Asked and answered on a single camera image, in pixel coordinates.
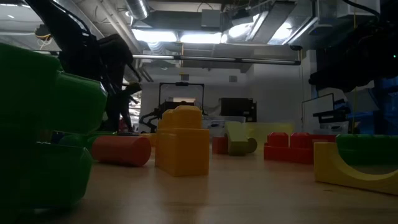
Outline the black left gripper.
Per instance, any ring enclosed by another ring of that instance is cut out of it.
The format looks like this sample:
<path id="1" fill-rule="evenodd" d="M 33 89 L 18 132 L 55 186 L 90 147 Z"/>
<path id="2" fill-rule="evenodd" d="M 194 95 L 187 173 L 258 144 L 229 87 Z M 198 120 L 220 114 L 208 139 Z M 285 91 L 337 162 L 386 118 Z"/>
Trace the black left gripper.
<path id="1" fill-rule="evenodd" d="M 131 66 L 133 62 L 132 53 L 119 34 L 112 34 L 98 41 L 100 54 L 103 63 L 106 65 L 108 75 L 112 82 L 122 82 L 124 69 Z M 139 83 L 133 83 L 124 90 L 117 91 L 108 97 L 107 100 L 107 130 L 117 131 L 119 129 L 119 119 L 123 107 L 123 120 L 128 131 L 132 131 L 132 123 L 129 115 L 129 104 L 133 101 L 138 104 L 132 95 L 141 91 Z"/>

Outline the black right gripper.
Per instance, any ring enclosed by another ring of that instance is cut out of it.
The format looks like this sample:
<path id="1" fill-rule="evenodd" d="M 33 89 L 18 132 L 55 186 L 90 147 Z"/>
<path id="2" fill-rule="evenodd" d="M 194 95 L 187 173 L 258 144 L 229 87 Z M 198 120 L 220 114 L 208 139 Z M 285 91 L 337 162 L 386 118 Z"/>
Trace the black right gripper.
<path id="1" fill-rule="evenodd" d="M 336 88 L 349 92 L 378 77 L 378 68 L 358 64 L 335 64 L 310 75 L 309 84 L 318 89 Z"/>

